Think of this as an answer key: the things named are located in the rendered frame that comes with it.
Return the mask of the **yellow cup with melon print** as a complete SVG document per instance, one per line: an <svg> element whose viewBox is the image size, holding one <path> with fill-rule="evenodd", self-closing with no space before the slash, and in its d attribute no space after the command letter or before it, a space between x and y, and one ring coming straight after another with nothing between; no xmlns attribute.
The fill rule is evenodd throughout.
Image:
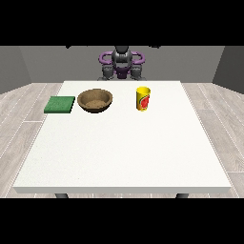
<svg viewBox="0 0 244 244"><path fill-rule="evenodd" d="M148 87L138 87L136 89L136 108L143 112L148 108L151 90Z"/></svg>

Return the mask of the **brown wooden bowl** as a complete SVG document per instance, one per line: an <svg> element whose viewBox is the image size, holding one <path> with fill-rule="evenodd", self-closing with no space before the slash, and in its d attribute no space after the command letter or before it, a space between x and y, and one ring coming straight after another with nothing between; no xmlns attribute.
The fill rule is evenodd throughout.
<svg viewBox="0 0 244 244"><path fill-rule="evenodd" d="M103 112L112 103L112 94L102 89L86 90L78 95L77 103L86 112Z"/></svg>

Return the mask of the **green square pad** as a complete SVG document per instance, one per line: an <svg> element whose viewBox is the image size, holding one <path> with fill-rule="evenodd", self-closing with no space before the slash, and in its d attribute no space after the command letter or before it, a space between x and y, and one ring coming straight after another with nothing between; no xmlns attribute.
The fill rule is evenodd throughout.
<svg viewBox="0 0 244 244"><path fill-rule="evenodd" d="M74 100L74 96L51 96L44 113L70 113Z"/></svg>

